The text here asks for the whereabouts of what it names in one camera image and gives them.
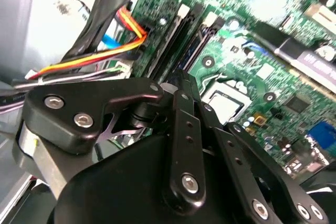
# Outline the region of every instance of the ram slot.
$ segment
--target ram slot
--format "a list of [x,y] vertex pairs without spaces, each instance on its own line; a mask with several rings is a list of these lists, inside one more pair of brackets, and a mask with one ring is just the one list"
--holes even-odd
[[177,15],[176,20],[172,23],[172,26],[167,33],[167,36],[163,39],[161,46],[154,57],[154,61],[150,66],[147,77],[158,81],[161,75],[165,72],[167,65],[169,64],[171,57],[178,51],[181,46],[181,42],[186,38],[188,32],[192,29],[195,20],[202,14],[203,6],[201,4],[195,4],[193,9],[183,16]]
[[176,35],[181,32],[183,29],[183,20],[186,19],[190,8],[184,4],[180,6],[178,9],[177,15],[175,16],[174,20],[171,22],[166,35],[161,39],[159,46],[154,53],[154,57],[152,57],[151,61],[149,62],[147,68],[144,71],[144,75],[150,77],[153,70],[157,67],[159,62],[163,59],[164,52],[167,47],[176,39]]
[[209,40],[222,28],[224,22],[222,18],[210,12],[192,37],[184,53],[181,54],[173,70],[183,69],[188,72]]

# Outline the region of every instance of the screw hole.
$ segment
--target screw hole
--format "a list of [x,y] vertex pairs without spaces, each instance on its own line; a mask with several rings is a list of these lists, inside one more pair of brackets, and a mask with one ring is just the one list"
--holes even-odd
[[238,157],[236,158],[236,162],[238,165],[243,165],[242,161]]
[[187,136],[185,139],[187,139],[188,142],[191,143],[191,144],[194,142],[193,138],[190,137],[190,136]]
[[154,91],[158,91],[158,90],[159,90],[158,87],[155,86],[154,84],[151,84],[151,85],[150,85],[150,88],[151,88],[152,90],[154,90]]
[[189,97],[186,94],[181,95],[185,100],[189,100]]

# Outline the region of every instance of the integrated circuit chip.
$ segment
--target integrated circuit chip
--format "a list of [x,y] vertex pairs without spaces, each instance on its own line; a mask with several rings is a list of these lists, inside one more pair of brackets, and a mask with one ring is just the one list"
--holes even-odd
[[275,26],[288,15],[286,9],[288,0],[250,0],[249,2],[252,15]]
[[304,101],[296,95],[290,98],[285,104],[287,108],[299,114],[302,113],[306,108],[308,108],[309,105],[310,103],[308,101]]

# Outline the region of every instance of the white cable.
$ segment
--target white cable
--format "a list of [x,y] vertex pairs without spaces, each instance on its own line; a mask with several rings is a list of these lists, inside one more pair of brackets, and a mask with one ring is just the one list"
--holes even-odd
[[80,79],[94,77],[94,76],[96,76],[98,74],[101,74],[101,73],[115,72],[115,71],[118,71],[118,70],[123,71],[122,68],[107,68],[107,69],[103,69],[103,70],[93,72],[93,73],[82,74],[81,76],[63,77],[63,78],[52,79],[52,80],[49,80],[49,81],[43,81],[43,80],[40,81],[39,80],[38,82],[35,82],[35,83],[20,84],[20,85],[14,86],[14,88],[15,89],[25,89],[25,88],[31,88],[31,87],[36,87],[36,86],[46,85],[46,84],[52,84],[52,83],[80,80]]

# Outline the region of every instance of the white surface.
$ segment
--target white surface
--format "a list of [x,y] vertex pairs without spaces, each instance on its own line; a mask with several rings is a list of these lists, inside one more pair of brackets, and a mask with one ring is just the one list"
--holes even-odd
[[273,73],[273,71],[274,67],[265,63],[257,72],[257,76],[259,76],[263,80],[266,80]]
[[239,104],[221,95],[215,95],[209,105],[215,110],[221,124],[227,123],[239,108]]

